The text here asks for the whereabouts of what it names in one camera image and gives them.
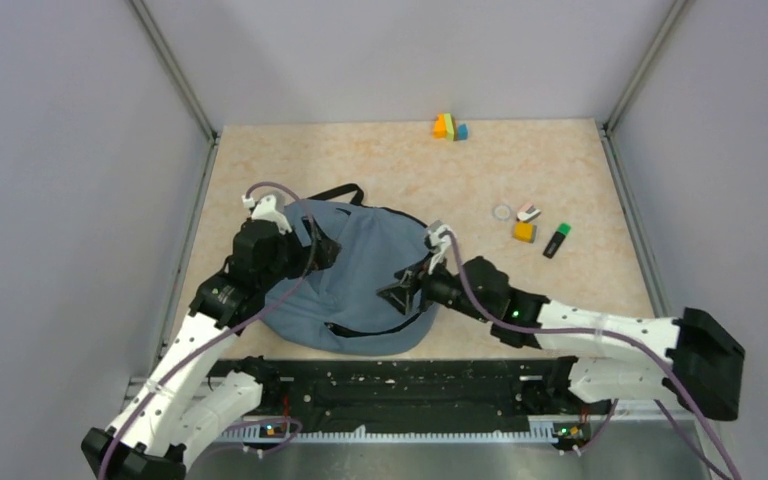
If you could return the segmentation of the blue-grey student backpack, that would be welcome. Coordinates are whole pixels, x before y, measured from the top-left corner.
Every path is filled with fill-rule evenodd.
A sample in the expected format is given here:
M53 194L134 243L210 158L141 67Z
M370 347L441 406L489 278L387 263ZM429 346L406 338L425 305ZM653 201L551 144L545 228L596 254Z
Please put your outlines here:
M366 206L355 184L335 187L290 204L285 214L303 245L310 240L305 214L340 251L335 263L284 280L267 293L273 311L263 323L281 338L332 353L386 356L407 352L429 333L438 308L415 297L399 312L379 290L397 282L402 271L425 259L427 225L389 207Z

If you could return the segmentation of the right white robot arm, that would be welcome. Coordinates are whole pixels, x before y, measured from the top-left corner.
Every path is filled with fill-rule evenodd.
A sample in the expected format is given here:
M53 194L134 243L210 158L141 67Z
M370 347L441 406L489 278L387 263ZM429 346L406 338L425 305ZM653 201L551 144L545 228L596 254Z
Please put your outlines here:
M395 277L377 294L400 313L439 304L490 323L503 344L560 354L560 366L544 382L549 404L560 412L582 403L673 395L710 420L739 416L746 352L705 310L645 318L581 309L511 286L483 257L456 274L422 260Z

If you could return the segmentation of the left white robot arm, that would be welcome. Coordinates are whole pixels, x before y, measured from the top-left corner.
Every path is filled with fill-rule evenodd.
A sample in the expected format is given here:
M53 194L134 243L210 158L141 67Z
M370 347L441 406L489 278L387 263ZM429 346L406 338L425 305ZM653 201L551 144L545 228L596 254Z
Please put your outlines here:
M301 232L310 243L303 245ZM292 291L304 276L331 267L341 247L309 219L301 231L247 220L221 269L198 288L177 336L129 405L81 443L98 479L183 479L195 460L244 414L268 413L280 386L263 375L233 372L215 391L193 399L219 357L246 326L288 299L268 302L283 280Z

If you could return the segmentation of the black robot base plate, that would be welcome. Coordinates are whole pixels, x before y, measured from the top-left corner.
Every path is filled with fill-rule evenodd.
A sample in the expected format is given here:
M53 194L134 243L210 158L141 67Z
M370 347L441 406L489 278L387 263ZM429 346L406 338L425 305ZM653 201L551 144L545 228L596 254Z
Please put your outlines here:
M265 381L256 416L287 416L307 434L526 433L550 416L608 413L571 394L558 360L221 360L213 381L244 371Z

